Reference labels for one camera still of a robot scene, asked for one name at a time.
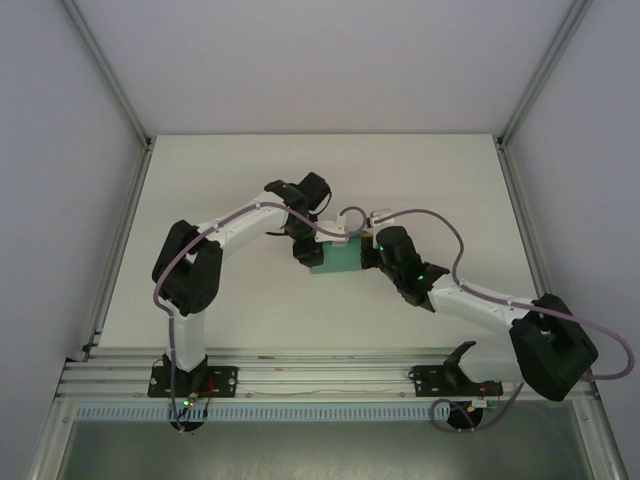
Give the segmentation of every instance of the black bracket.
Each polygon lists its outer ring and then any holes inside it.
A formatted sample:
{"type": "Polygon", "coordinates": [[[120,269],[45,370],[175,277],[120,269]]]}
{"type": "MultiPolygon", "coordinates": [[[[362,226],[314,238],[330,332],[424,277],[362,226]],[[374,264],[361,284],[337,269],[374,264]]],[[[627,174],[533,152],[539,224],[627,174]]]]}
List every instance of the black bracket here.
{"type": "Polygon", "coordinates": [[[447,357],[443,365],[416,365],[409,372],[416,397],[478,397],[498,393],[502,395],[501,382],[474,383],[460,369],[460,358],[476,342],[465,342],[447,357]]]}
{"type": "MultiPolygon", "coordinates": [[[[200,392],[207,397],[210,391],[209,381],[213,383],[212,398],[234,398],[238,385],[238,367],[210,366],[207,359],[190,372],[176,370],[176,397],[187,397],[200,392]]],[[[149,389],[150,398],[171,397],[171,361],[166,355],[162,357],[162,365],[151,369],[149,389]]]]}

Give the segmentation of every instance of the glass panel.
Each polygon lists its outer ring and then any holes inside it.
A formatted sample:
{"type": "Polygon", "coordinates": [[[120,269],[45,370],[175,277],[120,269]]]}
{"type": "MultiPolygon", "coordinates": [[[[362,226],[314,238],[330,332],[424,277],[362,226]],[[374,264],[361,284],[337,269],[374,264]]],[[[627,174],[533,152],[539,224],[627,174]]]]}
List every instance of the glass panel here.
{"type": "Polygon", "coordinates": [[[62,480],[592,478],[570,402],[518,402],[496,427],[447,434],[430,422],[79,421],[62,480]]]}

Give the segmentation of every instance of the metal strip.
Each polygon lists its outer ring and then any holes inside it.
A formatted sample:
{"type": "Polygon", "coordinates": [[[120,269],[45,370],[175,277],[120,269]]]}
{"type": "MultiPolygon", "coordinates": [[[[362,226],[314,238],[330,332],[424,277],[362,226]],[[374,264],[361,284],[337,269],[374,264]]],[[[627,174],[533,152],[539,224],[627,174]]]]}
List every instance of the metal strip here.
{"type": "Polygon", "coordinates": [[[64,454],[69,443],[69,435],[73,427],[76,414],[76,403],[66,401],[49,414],[47,424],[53,418],[51,435],[46,439],[43,457],[38,459],[38,468],[32,469],[31,480],[48,480],[58,478],[64,454]]]}
{"type": "Polygon", "coordinates": [[[592,3],[593,0],[574,0],[571,8],[569,8],[569,12],[551,42],[551,46],[542,57],[542,61],[527,84],[518,106],[511,114],[511,118],[500,139],[500,144],[503,147],[508,146],[518,133],[592,3]]]}
{"type": "MultiPolygon", "coordinates": [[[[553,284],[527,206],[521,177],[516,167],[517,163],[513,161],[513,154],[509,147],[505,151],[496,142],[496,150],[536,291],[538,294],[553,292],[553,284]]],[[[590,391],[590,394],[583,398],[573,398],[572,403],[578,419],[579,433],[584,442],[594,478],[598,480],[601,478],[626,479],[624,464],[615,444],[604,408],[600,401],[593,399],[598,396],[597,390],[591,383],[584,382],[583,386],[585,391],[590,391]]]]}
{"type": "Polygon", "coordinates": [[[127,192],[125,205],[118,220],[116,232],[111,242],[111,247],[109,248],[109,254],[107,255],[107,262],[98,286],[98,295],[91,311],[91,321],[88,322],[91,330],[86,332],[83,337],[87,338],[86,345],[88,346],[88,351],[84,353],[85,361],[89,358],[96,333],[97,331],[101,331],[107,317],[111,297],[113,296],[113,290],[115,289],[118,278],[118,272],[120,271],[122,258],[124,257],[125,247],[129,237],[128,233],[133,224],[152,153],[153,143],[149,148],[144,148],[141,152],[141,156],[138,159],[138,166],[127,192]]]}
{"type": "MultiPolygon", "coordinates": [[[[209,406],[204,418],[204,405],[190,409],[183,421],[217,422],[398,422],[429,419],[432,402],[406,403],[217,403],[209,406]]],[[[435,419],[446,420],[449,405],[436,407],[435,419]]],[[[76,421],[165,422],[173,420],[168,403],[85,403],[78,406],[76,421]]]]}
{"type": "Polygon", "coordinates": [[[594,478],[628,479],[602,402],[599,399],[577,400],[573,402],[573,408],[594,478]]]}
{"type": "Polygon", "coordinates": [[[536,234],[535,224],[526,202],[518,169],[515,162],[511,160],[512,155],[509,155],[509,150],[505,152],[497,143],[496,150],[536,292],[538,295],[551,292],[553,286],[551,277],[536,234]]]}
{"type": "Polygon", "coordinates": [[[36,447],[36,451],[33,455],[33,460],[31,461],[31,467],[29,468],[29,474],[27,475],[28,480],[38,480],[39,478],[42,478],[42,476],[40,475],[40,471],[47,458],[47,453],[52,442],[54,426],[56,424],[56,419],[58,418],[59,411],[59,403],[54,402],[53,404],[51,404],[49,415],[47,416],[47,421],[40,435],[40,440],[38,441],[38,446],[36,447]]]}
{"type": "Polygon", "coordinates": [[[98,73],[105,81],[107,87],[109,88],[111,94],[113,95],[114,100],[116,101],[122,113],[126,117],[132,131],[135,133],[136,137],[138,137],[138,140],[143,146],[148,145],[149,135],[146,134],[144,128],[142,127],[142,124],[140,123],[138,115],[136,114],[135,110],[131,106],[131,102],[129,101],[124,91],[122,90],[122,87],[118,82],[118,79],[116,78],[116,76],[113,73],[113,70],[109,66],[107,59],[102,53],[100,46],[96,42],[95,37],[91,33],[91,30],[89,29],[87,22],[82,16],[80,9],[76,5],[76,2],[74,0],[61,0],[60,3],[62,4],[62,7],[64,8],[65,12],[69,16],[69,19],[71,20],[71,24],[73,25],[74,29],[80,36],[80,39],[82,40],[82,43],[84,44],[84,47],[87,50],[87,53],[89,54],[89,57],[91,58],[96,69],[98,70],[98,73]]]}

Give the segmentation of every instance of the aluminum frame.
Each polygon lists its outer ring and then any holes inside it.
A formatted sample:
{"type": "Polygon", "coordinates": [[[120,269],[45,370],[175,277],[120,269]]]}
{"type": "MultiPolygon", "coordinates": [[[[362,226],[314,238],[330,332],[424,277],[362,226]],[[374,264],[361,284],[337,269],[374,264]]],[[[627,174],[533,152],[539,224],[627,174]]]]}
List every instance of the aluminum frame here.
{"type": "MultiPolygon", "coordinates": [[[[41,436],[29,473],[30,480],[56,478],[69,440],[78,402],[149,402],[146,397],[149,364],[161,352],[130,350],[117,355],[98,347],[106,312],[115,280],[124,255],[135,209],[152,154],[148,138],[138,116],[122,90],[101,48],[92,35],[74,0],[60,0],[71,24],[79,35],[94,65],[119,105],[136,137],[143,145],[143,154],[127,194],[126,207],[118,223],[114,242],[109,251],[99,295],[91,315],[91,332],[88,334],[84,362],[68,363],[62,375],[56,399],[41,436]]],[[[498,158],[513,205],[514,214],[525,247],[525,253],[537,291],[552,291],[544,255],[540,248],[529,209],[522,192],[517,168],[509,157],[509,144],[517,134],[527,114],[533,107],[548,78],[571,41],[593,0],[575,0],[554,40],[536,69],[525,92],[514,110],[500,140],[496,139],[498,158]]],[[[211,351],[210,360],[238,365],[241,375],[250,385],[245,398],[227,400],[233,402],[274,401],[322,401],[345,402],[395,401],[416,402],[413,386],[404,378],[409,368],[419,363],[439,363],[447,352],[440,350],[412,352],[365,352],[353,357],[348,352],[325,352],[318,356],[311,352],[237,352],[211,351]],[[322,383],[322,388],[300,395],[310,383],[322,383]]],[[[539,400],[530,389],[525,389],[519,401],[539,400]]],[[[615,446],[603,406],[595,386],[580,384],[570,394],[570,401],[578,420],[579,434],[585,445],[586,455],[595,478],[627,478],[624,466],[615,446]]]]}

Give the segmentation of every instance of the white wall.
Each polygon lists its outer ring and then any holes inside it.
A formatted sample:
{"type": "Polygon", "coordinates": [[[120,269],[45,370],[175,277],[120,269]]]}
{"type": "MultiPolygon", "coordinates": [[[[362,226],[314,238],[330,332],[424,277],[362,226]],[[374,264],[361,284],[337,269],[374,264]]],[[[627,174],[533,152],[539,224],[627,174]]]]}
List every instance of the white wall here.
{"type": "Polygon", "coordinates": [[[78,0],[161,133],[502,129],[571,0],[78,0]]]}
{"type": "Polygon", "coordinates": [[[0,470],[26,474],[140,147],[52,0],[0,4],[0,470]]]}
{"type": "MultiPolygon", "coordinates": [[[[640,351],[640,3],[595,2],[512,152],[555,289],[640,351]]],[[[596,372],[624,354],[594,334],[596,372]]],[[[599,382],[631,478],[640,478],[640,371],[599,382]]]]}

